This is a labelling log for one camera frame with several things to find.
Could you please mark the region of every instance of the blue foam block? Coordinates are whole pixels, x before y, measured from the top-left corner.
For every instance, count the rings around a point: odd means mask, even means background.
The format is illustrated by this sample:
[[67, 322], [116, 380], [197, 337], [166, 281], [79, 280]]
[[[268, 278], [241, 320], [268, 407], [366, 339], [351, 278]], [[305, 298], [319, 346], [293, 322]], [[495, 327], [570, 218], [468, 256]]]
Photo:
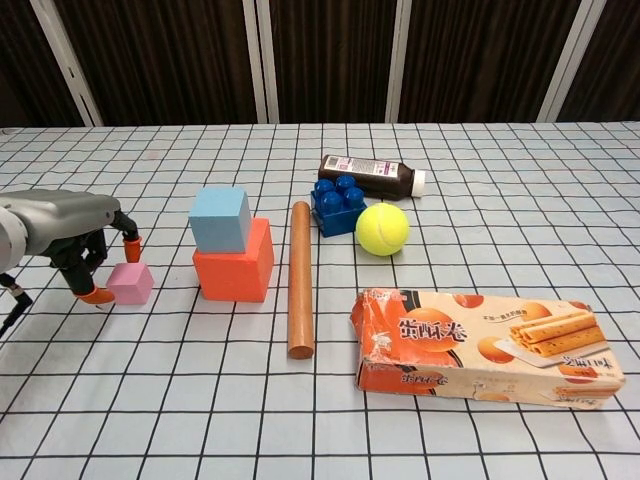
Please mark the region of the blue foam block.
[[316, 182], [311, 192], [311, 208], [322, 235], [333, 237], [355, 231], [358, 217], [367, 206], [353, 177], [342, 176], [335, 185], [327, 179]]
[[198, 192], [189, 224], [202, 253], [242, 253], [247, 248], [251, 212], [239, 187], [206, 187]]

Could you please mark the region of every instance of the snack box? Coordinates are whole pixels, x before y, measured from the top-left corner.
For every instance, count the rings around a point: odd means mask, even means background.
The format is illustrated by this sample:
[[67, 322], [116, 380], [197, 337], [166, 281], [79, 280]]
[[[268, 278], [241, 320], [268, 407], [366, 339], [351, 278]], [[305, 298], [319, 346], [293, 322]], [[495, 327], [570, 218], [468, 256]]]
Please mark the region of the snack box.
[[373, 288], [351, 320], [362, 390], [594, 409], [624, 384], [579, 302]]

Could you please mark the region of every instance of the curtain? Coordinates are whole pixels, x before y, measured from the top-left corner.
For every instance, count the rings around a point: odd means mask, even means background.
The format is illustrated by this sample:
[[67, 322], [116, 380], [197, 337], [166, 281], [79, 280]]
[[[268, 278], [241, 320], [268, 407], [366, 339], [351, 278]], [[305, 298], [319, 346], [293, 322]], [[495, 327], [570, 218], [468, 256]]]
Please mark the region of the curtain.
[[395, 0], [272, 0], [280, 121], [383, 122]]
[[579, 3], [414, 1], [400, 121], [535, 121]]
[[0, 127], [80, 125], [31, 4], [0, 0]]
[[640, 2], [607, 1], [558, 120], [640, 120]]
[[242, 0], [56, 0], [106, 125], [254, 123]]

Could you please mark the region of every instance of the wafer roll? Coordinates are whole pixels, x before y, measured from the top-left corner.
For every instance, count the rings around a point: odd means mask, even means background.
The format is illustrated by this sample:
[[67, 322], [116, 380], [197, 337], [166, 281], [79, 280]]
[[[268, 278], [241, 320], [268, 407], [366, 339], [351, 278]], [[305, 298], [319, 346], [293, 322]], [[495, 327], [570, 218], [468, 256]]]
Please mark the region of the wafer roll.
[[555, 337], [550, 340], [544, 340], [538, 343], [532, 343], [529, 345], [532, 352], [537, 353], [542, 357], [551, 357], [558, 353], [567, 352], [574, 348], [584, 347], [585, 345], [591, 345], [592, 343], [604, 341], [604, 334], [600, 327], [595, 326], [591, 328], [585, 328], [578, 332], [563, 335], [561, 337]]
[[518, 325], [513, 325], [509, 327], [511, 331], [511, 336], [518, 337], [521, 336], [521, 330], [523, 328], [537, 327], [538, 325], [545, 325], [547, 323], [557, 322], [558, 320], [564, 320], [565, 318], [572, 318], [582, 315], [584, 312], [571, 312], [565, 313], [563, 315], [549, 315], [548, 317], [538, 318], [537, 320], [531, 320], [529, 322], [520, 323]]
[[562, 398], [609, 398], [620, 390], [620, 387], [556, 387], [554, 390], [556, 395]]
[[537, 343], [554, 337], [561, 337], [569, 333], [595, 327], [596, 317], [591, 313], [585, 313], [578, 317], [565, 318], [555, 322], [538, 325], [537, 327], [523, 328], [520, 335], [528, 343]]
[[311, 211], [296, 202], [291, 213], [289, 251], [288, 352], [295, 359], [311, 358], [314, 352], [311, 312]]

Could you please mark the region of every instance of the brown bottle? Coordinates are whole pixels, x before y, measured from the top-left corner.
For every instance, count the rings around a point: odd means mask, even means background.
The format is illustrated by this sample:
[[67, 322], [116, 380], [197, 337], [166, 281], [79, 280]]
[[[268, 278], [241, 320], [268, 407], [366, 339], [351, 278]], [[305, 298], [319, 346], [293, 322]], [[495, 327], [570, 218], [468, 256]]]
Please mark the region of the brown bottle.
[[404, 163], [325, 155], [318, 178], [335, 181], [341, 175], [353, 176], [369, 197], [400, 200], [424, 195], [426, 172], [413, 170]]

